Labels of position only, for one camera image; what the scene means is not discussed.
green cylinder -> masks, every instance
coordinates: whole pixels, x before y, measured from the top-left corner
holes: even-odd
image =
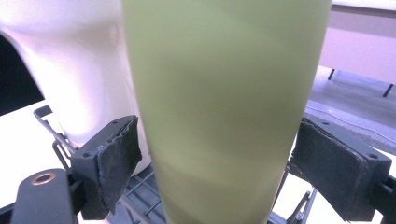
[[[266,223],[331,1],[124,1],[168,223]]]

metal rod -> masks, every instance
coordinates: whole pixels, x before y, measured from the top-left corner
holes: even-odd
[[[306,201],[308,200],[309,195],[311,194],[310,191],[307,191],[304,195],[304,197],[300,200],[298,203],[296,209],[294,209],[294,212],[291,214],[291,216],[287,219],[287,223],[294,223],[294,220],[297,218],[298,214],[300,213],[301,208],[304,206]]]
[[[332,69],[332,71],[330,72],[329,77],[327,78],[328,80],[332,80],[332,74],[334,74],[335,69]]]
[[[317,197],[318,190],[313,189],[311,196],[309,197],[308,201],[306,202],[306,206],[303,212],[303,220],[301,220],[301,224],[305,224],[308,220],[309,213],[311,212],[312,205],[314,205],[315,198]]]
[[[277,189],[276,196],[275,196],[274,203],[273,203],[273,208],[275,206],[277,197],[279,196],[280,191],[282,190],[283,185],[285,184],[286,178],[288,178],[289,171],[290,171],[290,166],[288,164],[288,165],[286,165],[285,171],[283,172],[283,175],[282,175],[282,179],[280,180],[279,188]]]
[[[150,221],[148,219],[148,217],[144,216],[141,212],[139,212],[134,205],[132,204],[132,202],[128,199],[128,197],[126,197],[125,195],[122,195],[120,197],[120,201],[122,202],[122,204],[125,206],[125,208],[127,208],[131,214],[135,217],[137,217],[141,223],[143,224],[150,224]]]
[[[153,194],[155,194],[156,196],[160,197],[160,193],[154,189],[152,186],[150,186],[148,183],[146,183],[147,178],[145,178],[145,180],[142,180],[142,178],[140,178],[139,176],[134,176],[134,178],[138,181],[140,181],[143,185],[145,185]]]
[[[64,156],[70,160],[70,156],[69,153],[67,153],[68,151],[64,150],[64,146],[62,145],[62,143],[58,142],[58,140],[55,140],[58,143],[59,148],[61,149],[61,151],[64,153]]]
[[[137,176],[134,176],[134,179],[137,180],[139,183],[138,183],[136,186],[134,186],[131,190],[129,190],[129,191],[126,193],[126,195],[130,195],[133,191],[135,191],[137,188],[139,188],[140,186],[142,186],[142,185],[143,185],[143,182],[146,181],[146,180],[148,180],[153,174],[154,174],[154,172],[151,172],[148,176],[146,176],[146,177],[143,179],[143,181],[140,181],[140,180],[139,180],[139,179],[141,179],[141,178],[137,179]]]
[[[67,149],[70,151],[70,153],[72,153],[72,154],[75,153],[76,150],[68,142],[66,142],[66,140],[61,135],[56,133],[52,129],[52,127],[46,122],[46,120],[42,119],[43,117],[45,117],[51,113],[52,113],[52,110],[50,109],[50,107],[48,105],[40,107],[33,112],[33,114],[35,115],[35,118],[38,120],[38,122],[40,122],[50,133],[52,133],[52,135],[55,137],[56,140],[58,140],[64,146],[66,146]]]
[[[137,198],[137,200],[139,200],[143,205],[145,205],[147,208],[151,207],[151,204],[146,201],[142,196],[140,196],[140,194],[133,192],[133,195]],[[159,212],[157,212],[157,210],[152,210],[151,212],[153,212],[158,218],[160,218],[162,221],[165,221],[165,217],[163,215],[161,215]]]
[[[383,97],[387,97],[388,94],[389,94],[389,92],[390,92],[390,90],[392,89],[392,87],[393,87],[393,84],[390,84],[389,87],[388,87],[388,89],[385,91],[385,93],[384,93],[382,96],[383,96]]]
[[[128,216],[129,220],[131,221],[132,224],[135,224],[134,222],[134,216],[132,216],[131,212],[129,211],[129,209],[127,209],[125,206],[123,206],[123,208],[125,209],[126,215]]]
[[[62,155],[61,151],[58,148],[58,141],[55,140],[52,143],[52,148],[55,151],[56,156],[58,157],[59,161],[61,162],[62,166],[64,167],[64,169],[66,170],[66,172],[70,171],[70,167],[67,164],[66,160],[64,159],[64,156]]]
[[[155,202],[155,204],[153,204],[153,205],[145,212],[145,215],[148,215],[148,214],[152,211],[152,209],[154,209],[158,204],[160,204],[160,202],[161,202],[161,199],[159,199],[157,202]]]

gray floor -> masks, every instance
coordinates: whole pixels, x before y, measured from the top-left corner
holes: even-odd
[[[305,110],[342,126],[369,146],[396,155],[396,88],[389,83],[319,67]]]

round hole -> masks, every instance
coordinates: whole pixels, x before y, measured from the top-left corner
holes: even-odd
[[[378,156],[376,156],[376,155],[374,155],[374,154],[368,154],[368,156],[371,158],[371,159],[378,159]]]
[[[91,156],[91,153],[89,153],[89,152],[86,152],[86,153],[82,154],[82,157],[84,157],[84,158],[87,158],[87,157],[90,157],[90,156]]]
[[[42,185],[42,184],[47,184],[51,180],[55,178],[56,174],[54,173],[46,173],[43,175],[38,175],[32,180],[33,185]]]

white surface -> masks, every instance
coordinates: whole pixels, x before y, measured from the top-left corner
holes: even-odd
[[[14,203],[22,180],[36,172],[63,168],[52,150],[52,135],[35,119],[41,102],[0,117],[0,207]]]
[[[140,117],[120,0],[5,1],[0,4],[0,34],[21,55],[65,134],[77,146],[113,119]],[[138,130],[143,159],[135,174],[151,162],[142,120]]]
[[[332,10],[320,65],[396,83],[393,55],[396,55],[394,13],[356,8]]]
[[[396,10],[395,0],[332,0],[334,5]]]

